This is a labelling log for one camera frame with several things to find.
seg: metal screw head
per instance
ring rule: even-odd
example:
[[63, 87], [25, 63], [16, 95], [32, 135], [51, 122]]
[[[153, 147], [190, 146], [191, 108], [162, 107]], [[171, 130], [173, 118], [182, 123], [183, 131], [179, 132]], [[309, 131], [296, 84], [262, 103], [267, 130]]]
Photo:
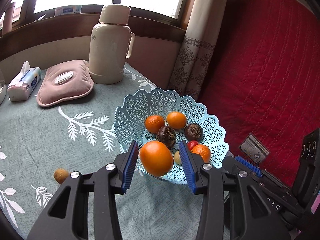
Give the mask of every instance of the metal screw head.
[[70, 177], [73, 178], [73, 179], [75, 179], [75, 178], [79, 177], [79, 175], [80, 175], [80, 172], [79, 172], [79, 171], [74, 171], [74, 172], [72, 172], [72, 173], [70, 174]]
[[205, 164], [202, 165], [202, 168], [204, 170], [211, 170], [212, 169], [212, 165], [209, 164], [209, 163], [205, 163]]
[[239, 171], [239, 176], [245, 178], [246, 176], [248, 176], [248, 173], [245, 171]]
[[116, 166], [113, 163], [109, 163], [109, 164], [106, 165], [106, 170], [107, 171], [112, 171], [112, 170], [114, 170], [115, 167]]

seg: wooden windowsill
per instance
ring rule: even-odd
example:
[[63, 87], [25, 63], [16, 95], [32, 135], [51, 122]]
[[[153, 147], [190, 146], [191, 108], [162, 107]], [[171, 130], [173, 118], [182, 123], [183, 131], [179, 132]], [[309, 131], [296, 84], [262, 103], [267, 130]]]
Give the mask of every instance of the wooden windowsill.
[[[57, 40], [90, 36], [100, 13], [51, 17], [21, 26], [0, 38], [0, 61], [22, 50]], [[181, 43], [185, 30], [154, 20], [130, 16], [129, 27], [136, 36]]]

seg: patterned curtain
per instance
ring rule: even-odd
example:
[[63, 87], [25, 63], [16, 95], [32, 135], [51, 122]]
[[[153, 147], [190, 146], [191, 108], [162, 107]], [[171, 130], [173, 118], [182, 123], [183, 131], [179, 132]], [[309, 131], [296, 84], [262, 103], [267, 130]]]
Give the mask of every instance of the patterned curtain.
[[168, 89], [197, 100], [216, 44], [227, 0], [195, 0]]

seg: mandarin orange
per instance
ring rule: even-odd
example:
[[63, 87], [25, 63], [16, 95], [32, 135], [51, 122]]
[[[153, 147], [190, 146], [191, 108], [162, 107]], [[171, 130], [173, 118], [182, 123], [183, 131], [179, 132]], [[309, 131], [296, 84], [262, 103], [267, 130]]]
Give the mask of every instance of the mandarin orange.
[[159, 115], [148, 116], [147, 119], [144, 121], [144, 126], [151, 133], [158, 133], [160, 128], [164, 125], [164, 119], [162, 116]]
[[167, 123], [174, 129], [182, 129], [187, 124], [187, 118], [183, 113], [171, 112], [167, 115]]
[[211, 157], [211, 151], [208, 146], [203, 144], [198, 144], [192, 148], [191, 152], [199, 154], [205, 163], [209, 163], [210, 157]]

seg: orange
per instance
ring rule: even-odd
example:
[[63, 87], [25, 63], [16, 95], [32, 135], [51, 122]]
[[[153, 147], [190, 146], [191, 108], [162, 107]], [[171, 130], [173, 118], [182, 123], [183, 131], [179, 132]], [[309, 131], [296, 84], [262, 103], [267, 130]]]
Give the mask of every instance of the orange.
[[147, 119], [144, 121], [144, 126], [151, 133], [158, 133], [159, 129], [164, 125], [164, 119], [162, 116], [159, 115], [148, 116]]
[[167, 123], [173, 129], [182, 129], [187, 124], [187, 118], [180, 112], [171, 112], [167, 115]]
[[139, 155], [143, 167], [153, 176], [161, 177], [173, 167], [173, 156], [162, 142], [147, 142], [142, 146]]
[[211, 157], [211, 151], [208, 148], [208, 146], [203, 144], [198, 144], [192, 148], [191, 152], [201, 155], [203, 161], [205, 163], [209, 163], [210, 157]]

